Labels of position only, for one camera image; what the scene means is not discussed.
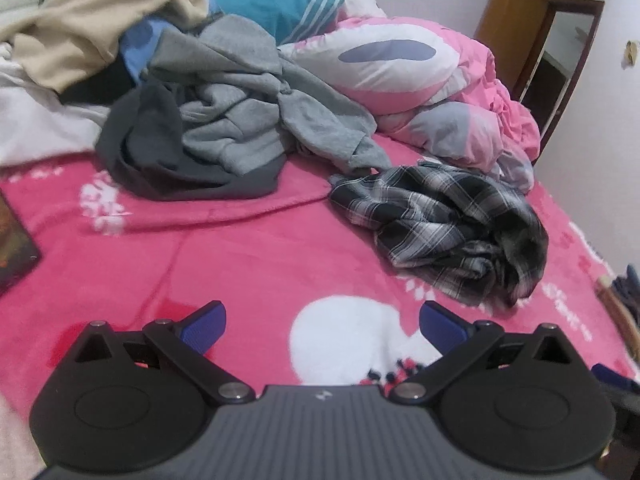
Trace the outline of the blue garment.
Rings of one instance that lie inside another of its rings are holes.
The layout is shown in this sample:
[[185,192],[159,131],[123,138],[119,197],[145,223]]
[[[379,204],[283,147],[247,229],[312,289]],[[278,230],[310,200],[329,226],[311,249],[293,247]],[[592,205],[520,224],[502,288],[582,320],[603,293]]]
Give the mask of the blue garment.
[[175,29],[175,26],[159,16],[150,15],[129,27],[120,37],[119,53],[136,84],[141,81],[166,29]]

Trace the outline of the dark grey garment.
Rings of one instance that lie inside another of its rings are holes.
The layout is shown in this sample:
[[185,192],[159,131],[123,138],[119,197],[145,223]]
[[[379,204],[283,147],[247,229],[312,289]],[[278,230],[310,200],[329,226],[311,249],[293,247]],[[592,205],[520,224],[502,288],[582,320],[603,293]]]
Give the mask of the dark grey garment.
[[186,151],[183,97],[178,84],[152,78],[113,104],[96,142],[96,156],[112,179],[158,202],[248,200],[274,192],[285,154],[240,176]]

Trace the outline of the grey hoodie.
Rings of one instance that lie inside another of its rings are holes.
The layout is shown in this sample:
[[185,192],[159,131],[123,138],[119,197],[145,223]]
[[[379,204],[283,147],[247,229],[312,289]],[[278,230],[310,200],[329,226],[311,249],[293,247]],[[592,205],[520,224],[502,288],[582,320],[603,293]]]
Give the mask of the grey hoodie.
[[178,112],[186,151],[232,174],[291,152],[344,174],[390,168],[372,138],[373,116],[291,61],[248,18],[224,15],[198,36],[164,30],[149,72],[184,88]]

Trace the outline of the beige garment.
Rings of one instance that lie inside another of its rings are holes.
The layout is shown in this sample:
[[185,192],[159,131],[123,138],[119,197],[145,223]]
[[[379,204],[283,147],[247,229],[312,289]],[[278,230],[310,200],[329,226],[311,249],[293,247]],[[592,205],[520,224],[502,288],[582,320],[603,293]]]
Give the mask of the beige garment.
[[205,20],[208,0],[46,0],[3,26],[1,39],[36,84],[61,93],[111,65],[122,34],[154,13],[191,29]]

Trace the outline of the black white plaid shirt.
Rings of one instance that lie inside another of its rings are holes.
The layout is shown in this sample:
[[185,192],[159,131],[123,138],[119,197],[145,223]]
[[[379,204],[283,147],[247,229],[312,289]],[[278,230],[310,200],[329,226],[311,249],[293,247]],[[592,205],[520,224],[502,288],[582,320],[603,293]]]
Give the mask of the black white plaid shirt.
[[464,304],[511,307],[544,277],[548,233],[510,185],[426,160],[331,185],[331,205],[391,266]]

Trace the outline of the pink floral bed blanket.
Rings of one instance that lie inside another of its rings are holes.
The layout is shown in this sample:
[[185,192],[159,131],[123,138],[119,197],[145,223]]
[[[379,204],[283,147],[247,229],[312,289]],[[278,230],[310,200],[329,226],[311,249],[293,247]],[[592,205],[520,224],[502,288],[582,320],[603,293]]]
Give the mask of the pink floral bed blanket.
[[259,200],[142,200],[90,156],[4,170],[1,188],[42,253],[1,299],[1,391],[21,414],[88,322],[138,330],[213,300],[228,313],[213,360],[255,388],[354,384],[401,360],[434,361],[418,331],[427,300],[510,332],[556,324],[588,364],[639,374],[594,293],[608,265],[541,185],[528,201],[549,235],[546,272],[511,309],[460,304],[392,268],[331,207],[326,170],[304,158]]

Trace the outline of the white garment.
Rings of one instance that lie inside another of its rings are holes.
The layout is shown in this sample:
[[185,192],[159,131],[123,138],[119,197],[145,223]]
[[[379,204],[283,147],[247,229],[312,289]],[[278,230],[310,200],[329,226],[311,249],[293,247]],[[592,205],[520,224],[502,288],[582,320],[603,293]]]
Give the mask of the white garment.
[[99,105],[64,105],[51,90],[38,86],[1,45],[1,166],[94,150],[110,110]]

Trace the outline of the brown wooden door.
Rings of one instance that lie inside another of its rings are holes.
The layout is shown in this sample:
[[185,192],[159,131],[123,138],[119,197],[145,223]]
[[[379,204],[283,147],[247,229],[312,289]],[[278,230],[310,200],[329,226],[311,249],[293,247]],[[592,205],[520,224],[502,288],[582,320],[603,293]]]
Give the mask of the brown wooden door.
[[491,50],[500,81],[514,92],[547,14],[547,0],[489,0],[474,38]]

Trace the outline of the black garment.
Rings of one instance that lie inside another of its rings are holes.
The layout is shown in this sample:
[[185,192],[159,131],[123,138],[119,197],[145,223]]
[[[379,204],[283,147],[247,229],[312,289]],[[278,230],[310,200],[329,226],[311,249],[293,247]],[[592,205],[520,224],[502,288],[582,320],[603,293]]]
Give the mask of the black garment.
[[135,85],[124,59],[119,54],[104,70],[72,84],[61,92],[60,101],[65,105],[111,106]]

